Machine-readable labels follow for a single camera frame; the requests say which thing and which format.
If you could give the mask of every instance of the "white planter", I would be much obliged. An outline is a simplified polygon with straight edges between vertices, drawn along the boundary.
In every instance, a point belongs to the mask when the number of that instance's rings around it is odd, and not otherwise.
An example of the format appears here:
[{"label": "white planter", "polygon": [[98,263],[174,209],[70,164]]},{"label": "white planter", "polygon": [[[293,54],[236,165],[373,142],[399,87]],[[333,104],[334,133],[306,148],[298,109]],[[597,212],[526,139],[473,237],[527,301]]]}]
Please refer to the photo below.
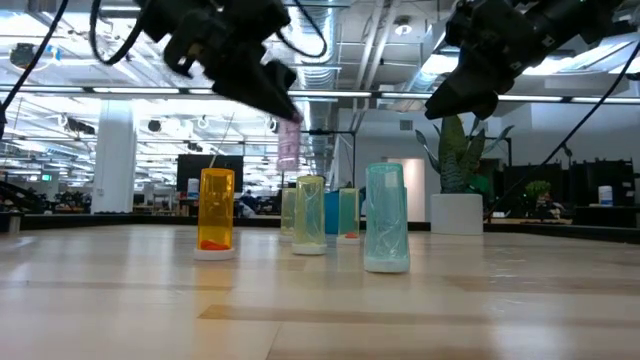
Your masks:
[{"label": "white planter", "polygon": [[431,232],[443,235],[482,235],[482,196],[431,195]]}]

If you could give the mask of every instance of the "snake plant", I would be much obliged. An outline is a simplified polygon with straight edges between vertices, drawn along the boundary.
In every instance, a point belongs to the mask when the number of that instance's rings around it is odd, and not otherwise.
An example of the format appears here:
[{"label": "snake plant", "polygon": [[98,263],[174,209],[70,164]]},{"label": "snake plant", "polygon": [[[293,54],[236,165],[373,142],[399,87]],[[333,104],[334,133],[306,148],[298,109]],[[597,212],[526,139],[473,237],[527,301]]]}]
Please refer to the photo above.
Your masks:
[{"label": "snake plant", "polygon": [[462,121],[458,116],[443,118],[442,128],[433,125],[440,136],[437,157],[429,149],[424,135],[416,130],[418,142],[427,151],[431,166],[440,174],[440,185],[443,194],[466,192],[469,188],[471,176],[482,155],[498,146],[498,143],[504,140],[513,128],[513,126],[506,127],[495,140],[485,146],[486,134],[484,129],[473,135],[479,124],[480,119],[476,118],[468,136],[465,135]]}]

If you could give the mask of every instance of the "light blue cup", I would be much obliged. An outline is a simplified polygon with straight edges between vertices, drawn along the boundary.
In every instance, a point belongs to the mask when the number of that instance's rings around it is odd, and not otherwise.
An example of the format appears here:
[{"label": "light blue cup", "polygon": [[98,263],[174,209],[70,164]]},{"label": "light blue cup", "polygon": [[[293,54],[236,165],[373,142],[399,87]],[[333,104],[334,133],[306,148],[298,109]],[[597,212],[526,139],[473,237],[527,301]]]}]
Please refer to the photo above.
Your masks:
[{"label": "light blue cup", "polygon": [[407,197],[402,165],[367,167],[367,232],[364,269],[370,272],[409,271]]}]

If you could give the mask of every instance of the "red object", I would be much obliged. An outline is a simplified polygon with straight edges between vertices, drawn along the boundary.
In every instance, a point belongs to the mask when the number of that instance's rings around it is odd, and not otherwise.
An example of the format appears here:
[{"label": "red object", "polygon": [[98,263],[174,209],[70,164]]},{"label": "red object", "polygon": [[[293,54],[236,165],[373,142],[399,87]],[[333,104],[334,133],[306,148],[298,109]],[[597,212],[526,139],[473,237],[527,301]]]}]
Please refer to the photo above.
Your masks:
[{"label": "red object", "polygon": [[220,251],[220,250],[229,250],[229,246],[223,244],[217,244],[211,240],[205,240],[200,244],[200,248],[202,250],[211,250],[211,251]]}]

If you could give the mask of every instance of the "black cable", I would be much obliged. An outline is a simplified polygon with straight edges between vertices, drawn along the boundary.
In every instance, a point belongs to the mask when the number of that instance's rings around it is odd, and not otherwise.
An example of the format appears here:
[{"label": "black cable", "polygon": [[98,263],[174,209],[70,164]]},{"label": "black cable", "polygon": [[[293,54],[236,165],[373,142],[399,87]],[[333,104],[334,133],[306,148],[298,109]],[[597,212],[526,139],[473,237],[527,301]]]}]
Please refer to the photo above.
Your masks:
[{"label": "black cable", "polygon": [[640,41],[638,41],[638,43],[636,44],[635,49],[633,49],[631,56],[629,56],[629,60],[627,60],[627,62],[624,64],[624,67],[622,68],[622,71],[620,71],[620,74],[618,74],[618,76],[616,77],[616,80],[613,82],[613,84],[611,84],[611,87],[609,88],[609,90],[607,90],[607,92],[605,92],[604,95],[602,95],[602,98],[600,98],[600,101],[598,101],[598,103],[594,105],[594,107],[587,113],[587,115],[585,115],[584,118],[580,120],[580,122],[569,132],[569,134],[564,138],[564,140],[562,140],[560,144],[558,144],[558,146],[551,152],[551,154],[549,154],[549,156],[547,156],[546,159],[544,159],[544,161],[540,165],[533,168],[533,170],[530,170],[529,172],[527,172],[520,180],[518,180],[518,182],[516,182],[513,186],[509,188],[509,190],[507,190],[504,193],[504,196],[502,196],[498,201],[496,201],[495,204],[493,204],[493,206],[489,209],[489,212],[486,216],[486,219],[489,221],[489,223],[491,223],[491,215],[496,210],[496,208],[502,203],[502,201],[508,198],[509,195],[511,195],[514,191],[518,190],[518,188],[522,186],[522,184],[525,181],[530,179],[531,176],[533,176],[543,166],[545,166],[558,153],[558,151],[562,150],[562,148],[573,137],[573,135],[582,127],[582,125],[584,125],[584,123],[586,123],[587,120],[591,118],[591,115],[593,115],[593,113],[595,113],[596,110],[600,108],[600,106],[604,103],[604,101],[607,100],[607,98],[618,87],[618,85],[620,84],[620,81],[622,81],[624,74],[629,69],[629,66],[631,66],[631,63],[636,58],[639,51],[640,51]]},{"label": "black cable", "polygon": [[47,35],[45,35],[44,39],[42,39],[42,42],[40,43],[40,47],[38,47],[38,51],[36,51],[36,53],[33,56],[33,60],[31,60],[29,65],[27,65],[27,67],[24,69],[24,72],[22,73],[22,75],[20,75],[20,78],[18,78],[18,81],[16,82],[16,84],[13,85],[13,88],[11,88],[11,91],[9,91],[9,94],[4,99],[4,102],[2,103],[2,108],[0,109],[0,111],[2,111],[3,119],[6,118],[5,113],[9,108],[9,105],[11,105],[11,102],[13,101],[13,99],[16,97],[16,95],[20,91],[20,88],[27,81],[27,78],[29,77],[29,75],[31,75],[31,72],[33,71],[33,69],[36,68],[36,65],[38,65],[38,61],[40,61],[40,58],[42,57],[42,54],[44,54],[44,51],[46,50],[47,45],[49,45],[49,41],[51,40],[53,33],[56,31],[56,28],[58,27],[58,23],[60,22],[60,19],[62,19],[62,15],[67,9],[68,3],[69,3],[69,0],[63,0],[60,3],[58,12],[56,13],[56,16],[53,18],[51,25],[49,26],[49,31],[47,32]]},{"label": "black cable", "polygon": [[298,54],[302,55],[302,56],[306,56],[306,57],[310,57],[310,58],[314,58],[314,59],[318,59],[323,57],[328,50],[328,45],[327,45],[327,40],[324,38],[324,35],[322,35],[322,30],[320,30],[320,28],[318,27],[318,24],[316,24],[315,21],[313,21],[313,19],[311,18],[311,15],[309,15],[309,13],[307,12],[307,10],[304,8],[304,6],[300,3],[300,0],[293,0],[293,2],[296,4],[296,6],[298,7],[298,9],[300,10],[300,12],[302,13],[302,15],[304,15],[304,17],[307,19],[307,21],[309,21],[309,23],[311,24],[311,26],[313,27],[313,30],[315,30],[316,34],[318,34],[318,36],[320,37],[320,39],[322,39],[322,51],[320,51],[319,54],[313,55],[313,54],[309,54],[307,52],[302,51],[301,49],[299,49],[297,46],[293,45],[291,42],[289,42],[289,40],[287,40],[287,38],[284,37],[284,34],[282,34],[281,30],[276,31],[276,36],[278,37],[278,39],[280,39],[280,41],[282,41],[283,44],[285,44],[289,49],[297,52]]},{"label": "black cable", "polygon": [[138,18],[136,19],[136,24],[133,26],[133,29],[131,29],[131,33],[127,39],[111,58],[105,60],[98,52],[98,45],[96,42],[96,25],[98,23],[98,14],[100,13],[100,4],[102,3],[102,0],[93,0],[91,3],[91,13],[89,14],[89,44],[91,44],[93,56],[107,66],[115,65],[127,56],[129,50],[131,50],[133,44],[135,44],[138,39],[138,36],[142,33],[142,29],[144,28],[146,21],[149,20],[149,9],[153,4],[155,4],[155,2],[156,0],[147,0],[144,7],[140,10]]}]

